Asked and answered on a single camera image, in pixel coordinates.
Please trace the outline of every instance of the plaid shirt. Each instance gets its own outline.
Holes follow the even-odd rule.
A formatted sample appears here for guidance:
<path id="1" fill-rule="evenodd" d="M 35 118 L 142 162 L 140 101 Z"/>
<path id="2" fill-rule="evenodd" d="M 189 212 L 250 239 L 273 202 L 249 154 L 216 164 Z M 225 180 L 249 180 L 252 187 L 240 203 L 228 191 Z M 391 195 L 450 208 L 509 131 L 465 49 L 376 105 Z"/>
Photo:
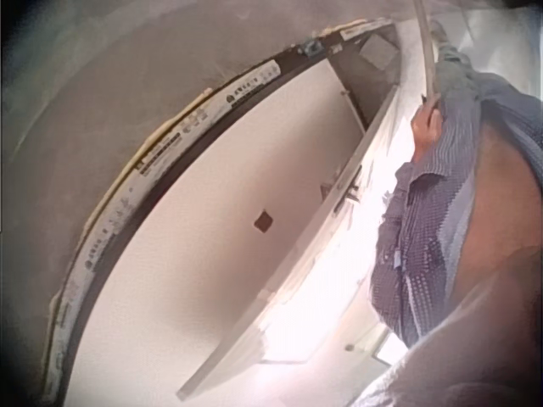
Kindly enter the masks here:
<path id="1" fill-rule="evenodd" d="M 527 159 L 541 185 L 542 104 L 497 75 L 470 75 L 471 86 L 441 99 L 443 131 L 418 163 L 396 172 L 379 227 L 372 305 L 411 347 L 445 318 L 475 195 L 482 103 L 507 128 L 503 136 Z"/>

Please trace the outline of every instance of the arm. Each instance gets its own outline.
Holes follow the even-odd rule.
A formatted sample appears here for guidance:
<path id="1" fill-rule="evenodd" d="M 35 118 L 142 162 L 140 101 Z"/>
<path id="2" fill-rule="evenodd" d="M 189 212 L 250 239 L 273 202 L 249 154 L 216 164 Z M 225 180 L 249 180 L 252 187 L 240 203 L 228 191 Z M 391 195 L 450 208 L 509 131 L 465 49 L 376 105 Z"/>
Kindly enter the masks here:
<path id="1" fill-rule="evenodd" d="M 370 298 L 380 319 L 393 331 L 398 332 L 400 303 L 397 296 L 400 278 L 395 269 L 395 251 L 398 247 L 401 220 L 406 206 L 413 163 L 404 163 L 396 171 L 398 183 L 390 199 L 389 207 L 379 227 L 375 267 L 370 279 Z"/>
<path id="2" fill-rule="evenodd" d="M 443 118 L 435 109 L 439 95 L 430 98 L 411 121 L 415 153 L 411 162 L 396 171 L 397 184 L 379 227 L 375 267 L 370 278 L 370 299 L 380 319 L 396 334 L 400 332 L 400 251 L 399 235 L 409 195 L 413 168 L 441 135 Z"/>

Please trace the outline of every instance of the person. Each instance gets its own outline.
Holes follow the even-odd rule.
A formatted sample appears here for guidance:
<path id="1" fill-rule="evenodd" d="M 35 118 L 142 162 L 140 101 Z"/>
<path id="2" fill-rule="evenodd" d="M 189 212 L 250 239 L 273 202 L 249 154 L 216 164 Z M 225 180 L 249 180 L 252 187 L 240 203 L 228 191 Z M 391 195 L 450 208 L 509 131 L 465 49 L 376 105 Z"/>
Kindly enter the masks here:
<path id="1" fill-rule="evenodd" d="M 542 235 L 541 101 L 476 72 L 439 23 L 431 31 L 440 95 L 411 122 L 415 153 L 396 172 L 370 284 L 409 348 Z"/>
<path id="2" fill-rule="evenodd" d="M 351 407 L 541 406 L 541 251 L 519 249 Z"/>

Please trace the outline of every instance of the man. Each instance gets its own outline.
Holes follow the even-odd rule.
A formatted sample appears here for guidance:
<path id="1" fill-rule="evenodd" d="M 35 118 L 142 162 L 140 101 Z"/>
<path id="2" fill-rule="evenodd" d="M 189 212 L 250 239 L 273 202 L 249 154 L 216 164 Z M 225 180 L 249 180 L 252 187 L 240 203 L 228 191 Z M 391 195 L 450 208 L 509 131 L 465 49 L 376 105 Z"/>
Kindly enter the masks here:
<path id="1" fill-rule="evenodd" d="M 522 248 L 541 247 L 541 101 L 475 72 L 433 22 L 441 96 L 411 123 L 415 153 L 379 228 L 371 298 L 408 347 Z"/>

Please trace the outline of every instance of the shirt sleeve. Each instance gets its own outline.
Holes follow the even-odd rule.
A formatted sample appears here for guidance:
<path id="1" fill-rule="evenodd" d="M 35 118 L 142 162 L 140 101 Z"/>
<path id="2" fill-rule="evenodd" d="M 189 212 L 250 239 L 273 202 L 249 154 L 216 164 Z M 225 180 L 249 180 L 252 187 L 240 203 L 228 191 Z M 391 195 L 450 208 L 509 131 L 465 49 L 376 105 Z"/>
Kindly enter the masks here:
<path id="1" fill-rule="evenodd" d="M 400 278 L 396 266 L 400 263 L 398 236 L 406 206 L 413 163 L 404 163 L 396 171 L 397 184 L 389 207 L 379 227 L 375 267 L 370 278 L 370 299 L 379 318 L 394 332 L 400 330 Z"/>

